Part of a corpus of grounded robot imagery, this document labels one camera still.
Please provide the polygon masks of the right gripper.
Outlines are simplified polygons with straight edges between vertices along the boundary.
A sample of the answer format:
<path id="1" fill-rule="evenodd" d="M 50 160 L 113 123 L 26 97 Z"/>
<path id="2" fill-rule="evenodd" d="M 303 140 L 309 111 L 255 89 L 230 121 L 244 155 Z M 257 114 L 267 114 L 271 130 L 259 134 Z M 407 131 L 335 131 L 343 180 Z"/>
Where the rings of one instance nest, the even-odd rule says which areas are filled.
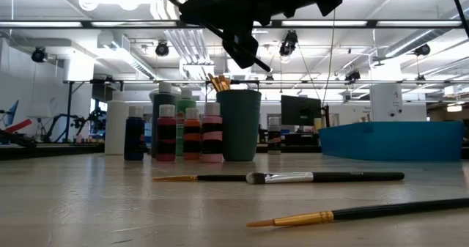
<path id="1" fill-rule="evenodd" d="M 218 29 L 248 29 L 253 22 L 269 24 L 274 15 L 286 18 L 296 10 L 316 4 L 323 16 L 334 11 L 343 0 L 187 0 L 180 6 L 181 21 L 189 24 L 210 24 Z M 223 30 L 222 45 L 236 64 L 244 69 L 251 67 L 259 43 L 246 34 Z"/>

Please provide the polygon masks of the green plastic cup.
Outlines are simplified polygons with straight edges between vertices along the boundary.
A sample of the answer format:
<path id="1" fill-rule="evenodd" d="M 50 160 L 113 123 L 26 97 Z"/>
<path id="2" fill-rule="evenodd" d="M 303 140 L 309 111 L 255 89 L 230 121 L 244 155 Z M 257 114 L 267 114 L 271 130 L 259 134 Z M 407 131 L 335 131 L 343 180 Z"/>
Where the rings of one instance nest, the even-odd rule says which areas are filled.
<path id="1" fill-rule="evenodd" d="M 252 161 L 256 154 L 262 94 L 255 90 L 219 92 L 225 161 Z"/>

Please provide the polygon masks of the small dark paint bottle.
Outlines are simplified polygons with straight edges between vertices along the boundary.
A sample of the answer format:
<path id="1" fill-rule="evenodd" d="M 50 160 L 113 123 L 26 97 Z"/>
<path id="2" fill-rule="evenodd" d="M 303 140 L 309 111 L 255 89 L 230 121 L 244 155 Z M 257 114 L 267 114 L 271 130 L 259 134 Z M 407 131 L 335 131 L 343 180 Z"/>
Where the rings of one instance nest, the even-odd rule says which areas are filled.
<path id="1" fill-rule="evenodd" d="M 267 148 L 270 155 L 281 154 L 281 126 L 279 117 L 268 119 Z"/>

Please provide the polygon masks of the thin brush gold ferrule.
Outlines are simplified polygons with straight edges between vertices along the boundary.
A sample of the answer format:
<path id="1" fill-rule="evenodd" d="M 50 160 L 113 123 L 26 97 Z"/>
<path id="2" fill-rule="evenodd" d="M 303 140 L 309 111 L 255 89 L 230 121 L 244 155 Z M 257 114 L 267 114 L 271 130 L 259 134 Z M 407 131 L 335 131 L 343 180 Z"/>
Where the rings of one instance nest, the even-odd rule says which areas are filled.
<path id="1" fill-rule="evenodd" d="M 200 174 L 200 175 L 182 175 L 170 177 L 153 177 L 156 182 L 193 182 L 193 181 L 207 181 L 207 182 L 244 182 L 246 183 L 245 175 L 225 175 L 225 174 Z"/>

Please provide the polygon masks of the blue paint bottle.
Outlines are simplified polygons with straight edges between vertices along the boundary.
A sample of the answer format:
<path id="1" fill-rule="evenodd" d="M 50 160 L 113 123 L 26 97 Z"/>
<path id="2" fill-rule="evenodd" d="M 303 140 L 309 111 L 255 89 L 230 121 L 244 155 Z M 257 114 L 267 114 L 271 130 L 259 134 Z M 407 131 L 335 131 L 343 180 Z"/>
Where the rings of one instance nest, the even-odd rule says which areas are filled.
<path id="1" fill-rule="evenodd" d="M 142 106 L 131 106 L 129 108 L 125 130 L 124 159 L 126 161 L 143 160 L 147 148 L 144 141 L 145 121 L 143 115 L 144 109 Z"/>

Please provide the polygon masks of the makeup brush silver ferrule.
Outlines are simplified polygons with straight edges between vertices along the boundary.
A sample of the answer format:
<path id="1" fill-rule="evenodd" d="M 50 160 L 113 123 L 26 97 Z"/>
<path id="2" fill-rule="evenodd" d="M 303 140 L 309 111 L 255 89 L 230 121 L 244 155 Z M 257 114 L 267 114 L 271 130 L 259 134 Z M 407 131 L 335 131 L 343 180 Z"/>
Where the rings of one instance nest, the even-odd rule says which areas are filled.
<path id="1" fill-rule="evenodd" d="M 246 175 L 246 181 L 253 185 L 275 183 L 350 183 L 398 181 L 405 178 L 402 172 L 294 172 L 260 173 Z"/>

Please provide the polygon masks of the blue plastic bin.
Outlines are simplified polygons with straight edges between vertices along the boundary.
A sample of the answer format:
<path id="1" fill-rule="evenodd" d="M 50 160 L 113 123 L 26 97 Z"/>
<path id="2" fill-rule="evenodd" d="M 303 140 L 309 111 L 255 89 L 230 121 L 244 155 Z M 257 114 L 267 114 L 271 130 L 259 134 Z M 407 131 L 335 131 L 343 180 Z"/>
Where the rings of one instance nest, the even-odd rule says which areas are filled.
<path id="1" fill-rule="evenodd" d="M 361 122 L 319 131 L 324 155 L 365 161 L 458 161 L 460 122 Z"/>

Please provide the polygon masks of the long brush ribbed gold ferrule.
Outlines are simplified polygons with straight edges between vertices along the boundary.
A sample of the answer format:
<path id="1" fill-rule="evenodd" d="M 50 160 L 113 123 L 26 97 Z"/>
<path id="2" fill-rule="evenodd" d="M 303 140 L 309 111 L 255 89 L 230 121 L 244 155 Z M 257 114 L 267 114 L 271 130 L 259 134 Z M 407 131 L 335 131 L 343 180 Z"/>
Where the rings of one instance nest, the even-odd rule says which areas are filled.
<path id="1" fill-rule="evenodd" d="M 407 215 L 439 210 L 453 210 L 469 207 L 469 198 L 442 199 L 423 202 L 406 202 L 399 204 L 383 204 L 365 207 L 352 207 L 340 210 L 327 210 L 316 213 L 292 215 L 266 221 L 247 223 L 247 227 L 267 226 L 302 226 L 326 224 L 334 221 L 349 221 L 367 218 L 380 218 L 393 215 Z"/>

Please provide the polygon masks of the tall green paint bottle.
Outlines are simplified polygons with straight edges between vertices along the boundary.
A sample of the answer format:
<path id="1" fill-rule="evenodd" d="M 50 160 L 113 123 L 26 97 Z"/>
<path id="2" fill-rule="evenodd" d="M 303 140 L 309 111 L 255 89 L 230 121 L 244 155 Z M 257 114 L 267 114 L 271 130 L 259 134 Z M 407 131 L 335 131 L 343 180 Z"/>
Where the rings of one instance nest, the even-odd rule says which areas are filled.
<path id="1" fill-rule="evenodd" d="M 176 133 L 176 156 L 183 155 L 183 133 L 184 120 L 187 108 L 195 108 L 196 101 L 193 99 L 192 90 L 181 89 L 181 98 L 176 104 L 177 133 Z"/>

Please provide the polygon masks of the pink paint bottle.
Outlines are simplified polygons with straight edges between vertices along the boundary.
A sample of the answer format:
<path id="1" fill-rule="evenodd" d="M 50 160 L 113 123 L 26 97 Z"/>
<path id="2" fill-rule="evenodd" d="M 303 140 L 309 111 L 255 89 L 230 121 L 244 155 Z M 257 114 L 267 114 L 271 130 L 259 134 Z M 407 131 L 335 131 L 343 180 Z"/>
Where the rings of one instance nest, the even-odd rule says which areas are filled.
<path id="1" fill-rule="evenodd" d="M 221 163 L 223 161 L 223 120 L 219 103 L 206 103 L 201 131 L 201 160 L 208 163 Z"/>

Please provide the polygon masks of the orange paint bottle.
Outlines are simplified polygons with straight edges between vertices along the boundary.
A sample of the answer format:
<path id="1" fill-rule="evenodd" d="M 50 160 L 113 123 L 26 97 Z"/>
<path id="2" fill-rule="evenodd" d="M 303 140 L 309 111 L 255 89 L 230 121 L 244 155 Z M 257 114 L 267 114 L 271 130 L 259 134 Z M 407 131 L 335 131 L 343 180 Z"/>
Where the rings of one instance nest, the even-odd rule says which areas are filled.
<path id="1" fill-rule="evenodd" d="M 197 161 L 201 155 L 201 121 L 197 108 L 187 108 L 183 122 L 183 157 Z"/>

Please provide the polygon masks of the red paint bottle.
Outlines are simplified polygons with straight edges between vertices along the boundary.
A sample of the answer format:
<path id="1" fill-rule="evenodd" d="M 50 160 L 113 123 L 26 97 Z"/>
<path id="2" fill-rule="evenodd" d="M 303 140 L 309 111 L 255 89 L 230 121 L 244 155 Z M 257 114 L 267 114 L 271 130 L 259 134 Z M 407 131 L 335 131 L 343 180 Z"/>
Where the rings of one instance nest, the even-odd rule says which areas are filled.
<path id="1" fill-rule="evenodd" d="M 156 130 L 156 160 L 175 161 L 177 144 L 177 119 L 175 117 L 175 106 L 170 104 L 160 105 L 159 115 Z"/>

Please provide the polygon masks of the black computer monitor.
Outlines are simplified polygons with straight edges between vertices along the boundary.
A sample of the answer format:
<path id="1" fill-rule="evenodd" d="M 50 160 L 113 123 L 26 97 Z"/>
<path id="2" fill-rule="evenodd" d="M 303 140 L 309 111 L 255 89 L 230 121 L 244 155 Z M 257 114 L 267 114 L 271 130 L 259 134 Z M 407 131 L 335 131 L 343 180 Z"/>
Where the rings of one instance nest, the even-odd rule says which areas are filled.
<path id="1" fill-rule="evenodd" d="M 313 126 L 322 117 L 321 101 L 314 98 L 281 96 L 281 124 Z"/>

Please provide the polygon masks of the tall black bottle white cap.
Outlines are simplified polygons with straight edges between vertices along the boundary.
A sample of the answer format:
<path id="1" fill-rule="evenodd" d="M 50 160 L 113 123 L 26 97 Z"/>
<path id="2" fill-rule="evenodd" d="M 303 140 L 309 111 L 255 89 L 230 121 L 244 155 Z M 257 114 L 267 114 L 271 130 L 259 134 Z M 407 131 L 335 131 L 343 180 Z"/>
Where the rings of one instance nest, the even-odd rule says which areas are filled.
<path id="1" fill-rule="evenodd" d="M 158 84 L 159 96 L 158 106 L 152 105 L 152 141 L 151 141 L 151 156 L 156 158 L 157 149 L 157 120 L 160 117 L 160 105 L 175 105 L 176 96 L 172 93 L 172 85 L 168 82 L 160 82 Z"/>

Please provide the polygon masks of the dark office desk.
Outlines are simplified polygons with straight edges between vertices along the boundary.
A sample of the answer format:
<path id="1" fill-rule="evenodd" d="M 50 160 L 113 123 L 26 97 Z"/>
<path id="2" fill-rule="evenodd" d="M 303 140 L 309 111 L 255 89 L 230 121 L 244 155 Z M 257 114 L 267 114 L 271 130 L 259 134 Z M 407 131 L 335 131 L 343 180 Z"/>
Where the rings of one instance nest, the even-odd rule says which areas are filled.
<path id="1" fill-rule="evenodd" d="M 316 133 L 288 133 L 283 136 L 281 151 L 286 153 L 321 153 Z"/>

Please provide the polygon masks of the white cylindrical column unit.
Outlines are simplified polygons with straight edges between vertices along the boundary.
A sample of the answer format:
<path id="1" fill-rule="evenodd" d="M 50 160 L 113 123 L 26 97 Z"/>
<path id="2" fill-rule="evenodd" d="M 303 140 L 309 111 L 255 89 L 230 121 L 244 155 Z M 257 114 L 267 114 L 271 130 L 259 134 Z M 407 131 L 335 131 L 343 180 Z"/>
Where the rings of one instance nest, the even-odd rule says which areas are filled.
<path id="1" fill-rule="evenodd" d="M 402 116 L 402 88 L 400 84 L 373 84 L 370 88 L 372 120 L 396 122 Z"/>

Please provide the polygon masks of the blue board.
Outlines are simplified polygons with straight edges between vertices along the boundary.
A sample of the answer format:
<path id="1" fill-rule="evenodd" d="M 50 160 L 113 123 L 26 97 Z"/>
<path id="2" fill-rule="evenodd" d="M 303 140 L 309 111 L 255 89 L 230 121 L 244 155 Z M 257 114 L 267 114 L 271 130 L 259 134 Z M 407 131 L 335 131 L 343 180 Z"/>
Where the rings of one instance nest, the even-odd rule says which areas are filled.
<path id="1" fill-rule="evenodd" d="M 19 101 L 16 100 L 12 107 L 4 112 L 5 117 L 3 118 L 4 126 L 8 127 L 13 124 L 14 118 L 15 118 L 15 113 L 18 108 Z"/>

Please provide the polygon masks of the black lab workbench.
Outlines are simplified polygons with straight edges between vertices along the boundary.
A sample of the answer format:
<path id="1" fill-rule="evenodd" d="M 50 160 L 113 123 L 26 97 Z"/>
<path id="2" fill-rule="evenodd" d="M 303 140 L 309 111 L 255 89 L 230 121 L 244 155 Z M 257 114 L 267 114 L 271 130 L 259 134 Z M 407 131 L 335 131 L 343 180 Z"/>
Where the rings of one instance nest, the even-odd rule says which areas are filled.
<path id="1" fill-rule="evenodd" d="M 0 161 L 103 153 L 103 144 L 38 144 L 36 147 L 0 145 Z"/>

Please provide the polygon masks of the red board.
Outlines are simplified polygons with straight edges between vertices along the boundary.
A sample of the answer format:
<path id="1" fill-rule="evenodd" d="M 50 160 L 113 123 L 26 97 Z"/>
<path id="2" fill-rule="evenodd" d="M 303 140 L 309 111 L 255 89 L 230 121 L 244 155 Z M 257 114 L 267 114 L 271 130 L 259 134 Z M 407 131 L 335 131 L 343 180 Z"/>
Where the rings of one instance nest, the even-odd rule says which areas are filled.
<path id="1" fill-rule="evenodd" d="M 12 125 L 8 128 L 6 128 L 5 130 L 8 132 L 8 133 L 14 133 L 14 132 L 17 132 L 21 129 L 24 129 L 25 127 L 29 126 L 32 124 L 32 121 L 30 119 L 25 119 L 24 121 L 16 124 L 16 125 Z"/>

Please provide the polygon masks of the black frame beam light strips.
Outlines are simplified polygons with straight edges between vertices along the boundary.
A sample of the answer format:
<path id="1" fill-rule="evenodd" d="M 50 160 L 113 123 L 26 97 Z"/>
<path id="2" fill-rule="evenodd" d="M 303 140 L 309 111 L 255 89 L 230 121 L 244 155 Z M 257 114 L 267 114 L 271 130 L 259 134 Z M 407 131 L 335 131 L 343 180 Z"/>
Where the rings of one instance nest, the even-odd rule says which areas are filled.
<path id="1" fill-rule="evenodd" d="M 461 20 L 272 20 L 255 29 L 462 29 Z M 0 21 L 0 29 L 195 29 L 197 25 L 176 20 L 145 21 Z"/>

